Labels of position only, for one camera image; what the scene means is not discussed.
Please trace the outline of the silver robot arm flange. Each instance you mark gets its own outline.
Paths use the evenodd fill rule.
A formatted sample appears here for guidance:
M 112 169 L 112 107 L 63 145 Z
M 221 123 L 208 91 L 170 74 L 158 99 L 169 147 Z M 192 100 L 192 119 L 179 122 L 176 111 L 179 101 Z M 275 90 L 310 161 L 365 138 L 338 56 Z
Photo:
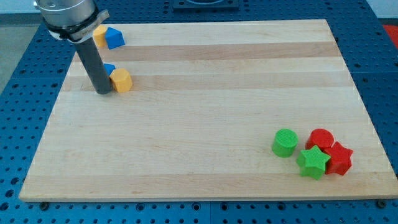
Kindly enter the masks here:
M 57 40 L 82 43 L 92 38 L 94 30 L 109 18 L 94 0 L 35 0 L 50 35 Z

